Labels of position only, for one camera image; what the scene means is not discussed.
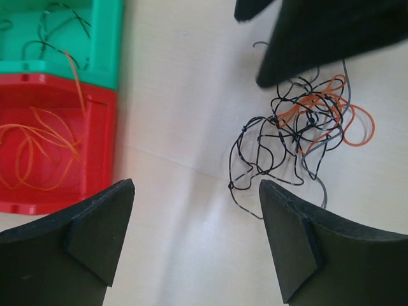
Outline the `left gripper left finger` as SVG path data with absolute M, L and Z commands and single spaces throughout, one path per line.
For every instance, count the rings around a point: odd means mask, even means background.
M 1 232 L 1 305 L 102 305 L 113 285 L 135 186 Z

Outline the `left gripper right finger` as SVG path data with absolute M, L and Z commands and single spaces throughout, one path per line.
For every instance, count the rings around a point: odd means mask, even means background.
M 259 198 L 284 304 L 407 304 L 406 235 L 350 221 L 270 180 Z

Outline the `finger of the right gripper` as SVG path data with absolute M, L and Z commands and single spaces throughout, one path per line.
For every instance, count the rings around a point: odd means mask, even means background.
M 238 22 L 246 22 L 259 15 L 274 0 L 236 0 L 234 18 Z
M 273 87 L 406 39 L 407 1 L 283 1 L 256 83 Z

